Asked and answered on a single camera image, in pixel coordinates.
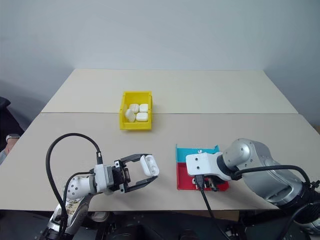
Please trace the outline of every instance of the tabletop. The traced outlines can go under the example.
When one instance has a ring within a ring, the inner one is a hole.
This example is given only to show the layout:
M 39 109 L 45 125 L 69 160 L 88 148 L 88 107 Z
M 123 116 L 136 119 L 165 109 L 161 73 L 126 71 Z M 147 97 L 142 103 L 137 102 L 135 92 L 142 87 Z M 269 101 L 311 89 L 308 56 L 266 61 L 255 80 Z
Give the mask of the tabletop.
M 205 210 L 198 191 L 177 190 L 176 145 L 181 148 L 212 148 L 219 145 L 223 150 L 237 138 L 248 138 L 266 144 L 279 163 L 302 167 L 311 180 L 319 178 L 320 162 L 317 159 L 320 156 L 320 135 L 297 113 L 263 71 L 195 73 L 152 70 L 149 75 L 148 71 L 121 71 L 77 69 L 70 75 L 0 166 L 0 189 L 5 193 L 1 195 L 0 209 L 52 211 L 57 206 L 46 174 L 46 152 L 57 137 L 72 132 L 93 138 L 102 151 L 104 164 L 111 165 L 115 160 L 135 153 L 150 153 L 154 155 L 160 170 L 159 177 L 142 189 L 125 194 L 115 192 L 110 196 L 95 196 L 90 203 L 90 211 Z M 182 77 L 192 76 L 183 86 L 183 91 L 188 94 L 180 93 L 180 84 L 171 86 L 172 91 L 178 93 L 179 104 L 176 102 L 177 95 L 165 95 L 165 88 L 161 88 L 160 83 L 163 77 L 156 78 L 158 74 L 175 75 L 177 82 L 181 82 Z M 115 80 L 106 77 L 109 75 L 128 77 Z M 128 85 L 130 81 L 126 80 L 135 78 L 131 75 L 141 78 L 153 76 L 154 83 L 141 85 L 141 89 L 138 84 L 131 89 Z M 212 81 L 204 77 L 202 82 L 201 76 L 208 75 Z M 227 94 L 229 91 L 222 79 L 229 82 L 236 97 Z M 195 89 L 196 85 L 202 86 L 201 90 Z M 210 94 L 209 88 L 220 93 L 218 98 L 214 91 Z M 152 91 L 155 113 L 151 131 L 119 129 L 117 112 L 124 89 Z M 249 90 L 260 94 L 246 94 Z M 189 98 L 204 107 L 196 108 Z M 186 107 L 180 109 L 181 103 L 193 104 L 188 105 L 192 106 L 191 110 Z M 70 175 L 94 167 L 95 153 L 93 146 L 79 137 L 63 139 L 56 145 L 52 152 L 51 169 L 61 193 Z M 146 178 L 138 162 L 128 164 L 128 168 L 133 183 Z M 229 184 L 225 192 L 207 193 L 213 210 L 275 208 L 253 193 L 243 180 Z

